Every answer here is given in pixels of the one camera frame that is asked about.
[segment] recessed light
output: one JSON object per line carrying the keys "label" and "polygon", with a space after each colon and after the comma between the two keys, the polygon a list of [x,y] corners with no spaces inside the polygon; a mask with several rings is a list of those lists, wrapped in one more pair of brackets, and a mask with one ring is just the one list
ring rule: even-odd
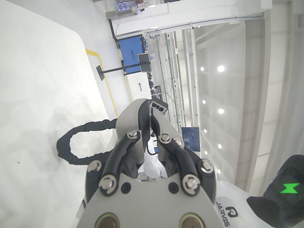
{"label": "recessed light", "polygon": [[217,70],[219,72],[223,72],[225,70],[225,67],[223,65],[220,65],[219,67],[217,67]]}

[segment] yellow tape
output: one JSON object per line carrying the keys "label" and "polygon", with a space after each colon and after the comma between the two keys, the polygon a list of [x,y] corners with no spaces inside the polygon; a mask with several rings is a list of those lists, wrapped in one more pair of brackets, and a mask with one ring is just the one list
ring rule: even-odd
{"label": "yellow tape", "polygon": [[[97,57],[97,58],[99,59],[101,69],[104,70],[104,69],[103,69],[103,66],[102,66],[102,62],[101,62],[101,59],[100,59],[99,54],[96,53],[96,52],[94,52],[94,51],[92,51],[92,50],[87,50],[87,49],[85,49],[85,50],[86,50],[86,52],[87,52],[88,55]],[[116,110],[116,107],[115,107],[115,103],[114,103],[114,100],[113,100],[113,97],[112,97],[112,93],[111,93],[111,90],[110,90],[110,86],[109,86],[109,84],[108,84],[108,80],[107,80],[105,74],[103,74],[103,75],[104,75],[104,79],[105,79],[105,82],[106,82],[106,84],[107,84],[108,90],[109,90],[109,92],[110,92],[110,96],[111,96],[111,100],[112,100],[112,103],[113,103],[113,106],[114,106],[115,113],[116,113],[116,115],[117,115],[117,117],[118,117],[118,113],[117,113],[117,110]]]}

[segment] green light indicator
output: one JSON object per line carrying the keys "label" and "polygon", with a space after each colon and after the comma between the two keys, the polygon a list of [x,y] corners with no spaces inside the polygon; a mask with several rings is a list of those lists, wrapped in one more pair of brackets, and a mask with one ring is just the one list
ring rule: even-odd
{"label": "green light indicator", "polygon": [[293,194],[296,194],[298,193],[294,187],[296,187],[297,185],[299,185],[300,183],[293,183],[293,184],[283,184],[286,189],[281,191],[280,193],[293,193]]}

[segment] white table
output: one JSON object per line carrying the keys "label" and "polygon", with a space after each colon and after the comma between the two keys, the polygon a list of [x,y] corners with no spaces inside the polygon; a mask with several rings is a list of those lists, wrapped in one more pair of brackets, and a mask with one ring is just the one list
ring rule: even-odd
{"label": "white table", "polygon": [[[0,0],[0,223],[70,227],[84,196],[86,166],[57,156],[71,128],[107,119],[79,35]],[[103,152],[112,131],[79,133],[72,152]]]}

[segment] blue machine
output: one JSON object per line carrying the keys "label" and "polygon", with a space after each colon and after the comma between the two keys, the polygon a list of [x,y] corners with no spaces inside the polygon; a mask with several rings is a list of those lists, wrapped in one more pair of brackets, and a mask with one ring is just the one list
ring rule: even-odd
{"label": "blue machine", "polygon": [[[138,54],[143,53],[142,41],[140,36],[129,37],[118,41],[124,66],[139,64]],[[126,73],[140,72],[140,66],[126,68]]]}

